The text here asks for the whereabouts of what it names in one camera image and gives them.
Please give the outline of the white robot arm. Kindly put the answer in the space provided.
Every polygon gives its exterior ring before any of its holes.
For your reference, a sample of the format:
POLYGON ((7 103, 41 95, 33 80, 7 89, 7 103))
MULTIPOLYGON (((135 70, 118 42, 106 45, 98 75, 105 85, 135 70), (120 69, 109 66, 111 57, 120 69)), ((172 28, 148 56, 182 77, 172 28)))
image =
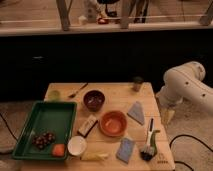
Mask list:
POLYGON ((156 94, 163 125, 171 121, 175 114, 174 107, 183 99, 213 114, 213 88, 202 82, 205 75, 204 66, 196 61, 172 67, 164 73, 164 85, 156 94))

